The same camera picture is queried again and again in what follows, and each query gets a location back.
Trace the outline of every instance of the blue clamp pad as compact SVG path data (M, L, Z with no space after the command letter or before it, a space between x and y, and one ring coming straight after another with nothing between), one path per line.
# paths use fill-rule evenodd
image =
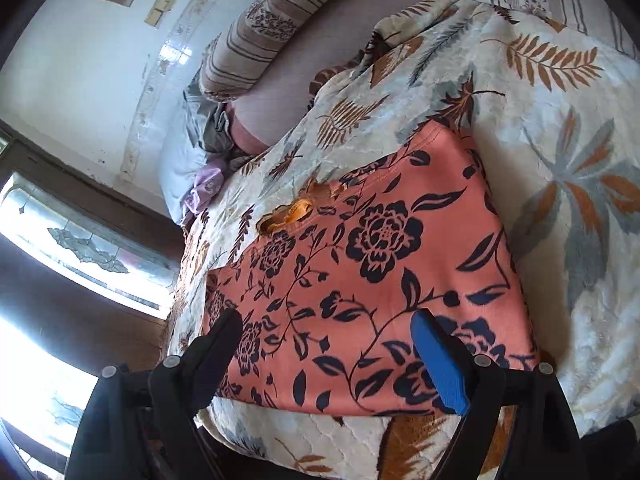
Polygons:
M429 319L419 310L411 318L411 338L444 405L458 415L466 415L470 401L466 396L464 376Z

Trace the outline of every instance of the black flower pattern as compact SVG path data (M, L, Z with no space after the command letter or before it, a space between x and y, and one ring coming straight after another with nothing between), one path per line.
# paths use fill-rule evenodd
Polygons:
M219 290L214 290L209 297L206 309L209 314L209 329L213 328L214 323L220 315L228 308L238 308L238 306Z
M230 383L229 376L225 373L222 381L220 381L220 386L218 387L216 396L231 399L232 397L237 397L238 395L240 395L241 392L242 386L240 384Z
M489 328L484 317L475 321L464 323L459 330L454 332L473 354L486 354L493 359L498 366L509 368L509 362L505 359L506 348L503 344L496 344L495 333Z
M277 276L284 260L296 245L296 238L289 236L286 231L278 231L262 250L260 270L267 278Z
M322 310L322 318L327 319L331 317L335 309L338 308L338 304L341 300L340 291L332 290L331 294L329 294L324 300L320 302L320 309Z
M394 392L409 406L417 406L438 395L422 361L413 361L404 368L394 381Z
M253 269L260 262L260 252L256 248L252 247L250 257L251 264L249 266Z
M410 217L404 201L367 207L360 226L349 233L346 254L362 262L360 275L381 282L401 260L420 248L422 222Z
M236 359L238 359L241 376L248 375L252 370L252 365L255 364L260 357L261 331L261 322L247 322L244 324L242 339L236 351Z

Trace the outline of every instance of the metal rivet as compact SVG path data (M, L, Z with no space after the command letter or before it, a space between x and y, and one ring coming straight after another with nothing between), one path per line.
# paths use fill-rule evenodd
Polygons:
M110 366L105 366L105 367L102 369L102 376L103 376L105 379L108 379L108 378L110 378L110 377L113 377L113 376L114 376L115 374L117 374L117 373L118 373L118 369L117 369L115 366L111 366L111 365L110 365Z
M165 368L175 368L180 364L180 356L170 355L162 361Z
M488 366L491 366L492 363L491 359L484 354L477 355L474 358L474 362L482 368L487 368Z
M540 363L538 365L538 370L540 370L541 374L551 375L554 372L554 368L549 363Z

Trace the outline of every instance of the floral blanket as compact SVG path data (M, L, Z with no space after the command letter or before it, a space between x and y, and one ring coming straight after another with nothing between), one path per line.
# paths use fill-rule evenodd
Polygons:
M255 241L258 219L292 203L309 177L333 180L394 153L431 120L474 137L539 346L580 434L625 416L640 400L639 102L638 63L532 14L428 0L383 20L361 67L332 78L194 225L166 352L202 332L206 274ZM354 480L427 478L458 422L333 418L220 397L200 419L241 452Z

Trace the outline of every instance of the window glass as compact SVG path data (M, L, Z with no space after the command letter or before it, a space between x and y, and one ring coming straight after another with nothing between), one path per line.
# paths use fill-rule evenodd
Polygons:
M49 355L2 319L0 377L0 416L43 446L69 456L98 379ZM32 470L41 466L21 454Z
M0 232L50 268L119 303L166 317L179 267L14 173L0 192Z

